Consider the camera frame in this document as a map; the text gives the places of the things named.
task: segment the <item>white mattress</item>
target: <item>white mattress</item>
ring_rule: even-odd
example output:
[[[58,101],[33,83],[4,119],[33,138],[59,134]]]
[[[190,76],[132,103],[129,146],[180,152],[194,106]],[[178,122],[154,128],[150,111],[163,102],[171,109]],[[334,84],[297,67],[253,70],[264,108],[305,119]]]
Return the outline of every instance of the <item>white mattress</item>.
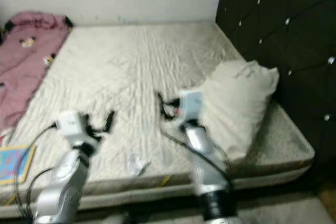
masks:
[[[93,124],[102,126],[109,111],[116,110],[113,132],[106,135],[92,159],[82,207],[188,195],[192,193],[188,177],[191,165],[186,152],[159,133],[153,89],[172,98],[179,89],[202,83],[220,61],[240,57],[211,23],[76,27],[9,145],[28,144],[61,111],[90,113]],[[57,132],[42,136],[22,191],[39,171],[53,167],[67,150],[68,143]],[[131,154],[151,162],[139,178],[132,177],[126,168]],[[307,170],[313,156],[306,139],[273,102],[251,153],[233,169],[237,186],[289,181]],[[170,180],[160,187],[168,175],[172,175]],[[33,197],[47,179],[45,175],[37,181]],[[11,187],[1,187],[0,197],[5,200],[11,192]],[[2,211],[9,214],[9,208]]]

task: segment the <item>white pillow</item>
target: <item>white pillow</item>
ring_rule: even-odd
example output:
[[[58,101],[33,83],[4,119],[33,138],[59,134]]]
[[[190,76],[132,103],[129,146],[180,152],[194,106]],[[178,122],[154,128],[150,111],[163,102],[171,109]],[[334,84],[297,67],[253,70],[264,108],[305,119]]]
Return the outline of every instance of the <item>white pillow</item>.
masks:
[[[204,97],[200,121],[230,162],[247,155],[278,80],[277,68],[235,60],[220,63],[198,88]]]

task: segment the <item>black cable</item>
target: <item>black cable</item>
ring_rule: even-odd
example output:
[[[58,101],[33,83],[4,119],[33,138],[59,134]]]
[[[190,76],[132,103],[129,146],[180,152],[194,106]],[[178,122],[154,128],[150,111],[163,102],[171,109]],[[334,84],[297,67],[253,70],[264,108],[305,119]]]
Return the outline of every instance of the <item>black cable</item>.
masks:
[[[229,191],[233,191],[234,188],[233,188],[233,184],[232,184],[232,181],[231,181],[231,178],[229,177],[229,175],[226,172],[224,172],[222,169],[220,169],[212,160],[210,160],[209,158],[207,158],[206,156],[204,156],[202,153],[198,152],[194,148],[190,147],[186,143],[178,140],[177,138],[173,137],[172,135],[169,135],[169,133],[165,132],[161,128],[161,124],[159,124],[159,129],[160,129],[160,132],[162,133],[162,135],[164,135],[168,139],[172,140],[176,144],[182,146],[183,148],[187,149],[188,151],[190,151],[191,153],[193,153],[196,156],[200,157],[205,162],[207,162],[209,165],[211,165],[216,171],[219,172],[219,174],[221,174],[221,176],[224,178],[224,180],[227,181],[227,183],[229,185]]]
[[[27,194],[26,194],[26,212],[31,219],[33,219],[33,217],[34,217],[33,212],[31,211],[31,208],[30,208],[30,201],[31,201],[31,195],[32,195],[32,190],[33,190],[34,183],[42,174],[44,174],[44,173],[46,173],[46,172],[48,172],[52,169],[53,168],[48,168],[48,169],[43,170],[42,172],[37,174],[33,178],[33,180],[30,182],[30,185],[28,187],[28,191],[27,191]]]
[[[21,156],[21,158],[19,159],[19,161],[16,164],[16,168],[15,168],[15,174],[14,174],[14,195],[15,195],[15,201],[17,203],[17,208],[20,212],[20,214],[22,215],[22,217],[24,217],[27,220],[31,220],[29,218],[28,213],[26,212],[26,210],[23,208],[23,203],[22,200],[20,198],[20,193],[19,193],[19,183],[18,183],[18,174],[19,174],[19,170],[21,167],[21,163],[23,161],[23,159],[25,158],[25,156],[28,154],[28,152],[30,151],[30,149],[32,148],[32,146],[35,144],[35,142],[45,133],[47,132],[49,129],[56,127],[56,124],[52,124],[49,127],[45,128],[44,130],[42,130],[35,138],[34,140],[31,142],[31,144],[28,146],[28,148],[25,150],[25,152],[23,153],[23,155]]]

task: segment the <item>headboard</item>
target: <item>headboard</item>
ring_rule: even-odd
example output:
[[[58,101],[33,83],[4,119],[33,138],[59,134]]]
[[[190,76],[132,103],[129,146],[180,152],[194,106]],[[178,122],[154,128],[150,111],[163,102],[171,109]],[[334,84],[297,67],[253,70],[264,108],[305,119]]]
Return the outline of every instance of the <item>headboard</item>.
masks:
[[[219,0],[216,22],[246,60],[278,67],[275,98],[316,150],[313,169],[335,160],[336,0]]]

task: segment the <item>pink blanket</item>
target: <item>pink blanket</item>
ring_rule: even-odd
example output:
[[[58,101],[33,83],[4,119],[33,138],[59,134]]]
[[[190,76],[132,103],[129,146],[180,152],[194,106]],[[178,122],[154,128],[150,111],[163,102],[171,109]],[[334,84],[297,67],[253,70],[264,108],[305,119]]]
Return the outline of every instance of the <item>pink blanket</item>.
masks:
[[[15,126],[69,33],[65,16],[24,12],[0,46],[0,136]]]

